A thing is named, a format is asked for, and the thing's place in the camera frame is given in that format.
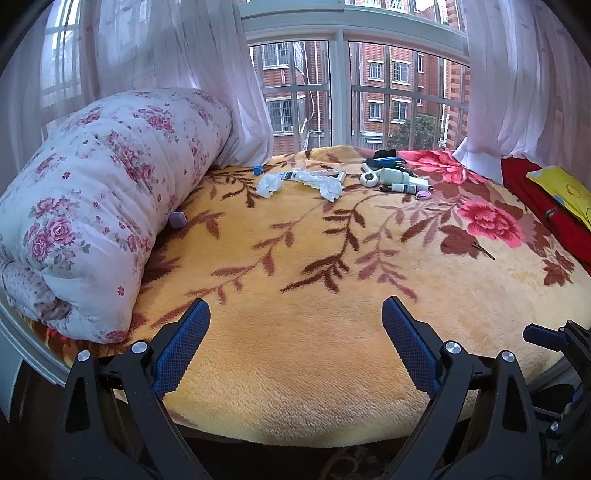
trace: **metal screw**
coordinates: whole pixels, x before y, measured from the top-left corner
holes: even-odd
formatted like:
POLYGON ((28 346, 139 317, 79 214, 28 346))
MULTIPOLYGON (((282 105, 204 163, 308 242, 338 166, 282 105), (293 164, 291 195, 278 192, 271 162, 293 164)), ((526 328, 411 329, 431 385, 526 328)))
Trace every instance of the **metal screw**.
POLYGON ((450 353, 460 353, 462 351, 462 347, 458 345, 456 342, 447 342, 445 344, 445 350, 450 353))
POLYGON ((135 342, 131 346, 131 351, 133 353, 144 353, 148 349, 148 344, 146 342, 135 342))
POLYGON ((79 362, 86 362, 90 358, 90 352, 88 350, 82 350, 81 352, 78 352, 76 358, 79 362))
POLYGON ((511 352, 508 352, 508 351, 504 351, 501 354, 501 357, 503 357, 503 360, 505 362, 513 362, 513 361, 515 361, 515 355, 513 355, 511 352))

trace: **white sheer curtain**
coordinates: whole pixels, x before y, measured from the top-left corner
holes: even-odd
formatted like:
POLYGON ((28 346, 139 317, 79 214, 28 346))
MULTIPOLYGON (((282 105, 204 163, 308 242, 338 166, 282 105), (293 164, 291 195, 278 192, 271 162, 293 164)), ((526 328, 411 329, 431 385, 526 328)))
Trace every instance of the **white sheer curtain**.
POLYGON ((454 153, 502 183, 501 157, 559 165, 591 187, 591 68, 541 0, 463 0, 467 137, 454 153))
POLYGON ((48 8, 0 77, 0 194, 41 145, 40 61, 48 8))
POLYGON ((201 88, 232 109, 217 165, 271 156, 271 122, 235 1, 55 0, 0 78, 0 142, 9 145, 0 193, 71 113, 156 86, 201 88))

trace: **key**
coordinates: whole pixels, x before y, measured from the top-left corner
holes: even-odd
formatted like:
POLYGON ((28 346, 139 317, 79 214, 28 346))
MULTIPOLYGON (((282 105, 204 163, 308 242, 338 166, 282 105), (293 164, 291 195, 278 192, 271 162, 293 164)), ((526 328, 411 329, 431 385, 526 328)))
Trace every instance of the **key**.
POLYGON ((478 241, 472 242, 472 246, 484 253, 488 258, 491 258, 493 260, 495 259, 495 257, 493 257, 489 252, 487 252, 486 249, 480 243, 478 243, 478 241))

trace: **floral blanket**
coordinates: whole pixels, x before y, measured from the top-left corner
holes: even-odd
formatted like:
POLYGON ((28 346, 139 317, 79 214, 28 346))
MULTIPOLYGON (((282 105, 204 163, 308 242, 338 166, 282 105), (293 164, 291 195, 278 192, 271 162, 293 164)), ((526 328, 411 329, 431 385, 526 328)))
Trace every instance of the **floral blanket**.
POLYGON ((210 171, 181 207, 186 228, 157 238, 125 343, 33 328, 71 362, 149 340, 202 297, 211 327, 164 397, 173 418, 260 443, 343 446, 409 434, 427 404, 381 325, 389 296, 470 352, 510 349, 528 378, 558 354, 525 343, 526 325, 591 326, 591 277, 516 197, 430 151, 401 152, 430 178, 430 200, 366 189, 368 154, 333 147, 264 167, 343 169, 334 203, 296 182, 262 199, 251 169, 210 171))
POLYGON ((156 234, 222 150, 196 89, 119 93, 65 120, 0 197, 0 289, 62 335, 121 342, 156 234))

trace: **white roll of tape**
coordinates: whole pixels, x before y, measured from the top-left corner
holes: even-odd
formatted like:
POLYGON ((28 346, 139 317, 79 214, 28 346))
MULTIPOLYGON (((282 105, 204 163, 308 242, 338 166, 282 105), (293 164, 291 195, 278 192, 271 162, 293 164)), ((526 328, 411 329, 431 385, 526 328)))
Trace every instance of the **white roll of tape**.
POLYGON ((359 183, 369 189, 371 187, 375 187, 378 184, 378 182, 379 182, 378 175, 373 171, 362 173, 359 178, 359 183))

